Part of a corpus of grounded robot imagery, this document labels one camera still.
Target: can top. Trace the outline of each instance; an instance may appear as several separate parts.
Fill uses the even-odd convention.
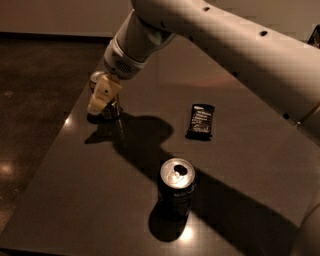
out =
[[[104,71],[95,71],[90,76],[90,81],[96,84],[98,83],[99,79],[105,74],[106,73]]]
[[[188,187],[195,179],[192,165],[181,158],[166,161],[160,170],[161,179],[171,188],[182,189]]]

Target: aluminum can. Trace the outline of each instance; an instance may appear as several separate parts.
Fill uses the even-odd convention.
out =
[[[184,159],[165,162],[158,179],[158,204],[163,217],[178,220],[189,215],[196,187],[193,166]]]
[[[91,93],[94,92],[94,88],[103,75],[104,71],[96,71],[90,76],[89,88]],[[117,95],[101,112],[101,116],[106,120],[113,120],[120,116],[122,108],[120,106],[119,95]]]

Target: dark floor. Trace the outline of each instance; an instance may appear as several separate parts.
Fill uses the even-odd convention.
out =
[[[103,42],[0,38],[0,232],[105,47]]]

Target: black package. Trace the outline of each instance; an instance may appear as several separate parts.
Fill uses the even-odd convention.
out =
[[[193,104],[191,121],[186,138],[194,140],[210,140],[214,106],[208,104]]]

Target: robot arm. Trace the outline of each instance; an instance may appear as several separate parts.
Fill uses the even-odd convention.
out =
[[[133,0],[132,5],[106,49],[109,72],[131,79],[152,52],[179,34],[319,142],[318,49],[202,0]]]

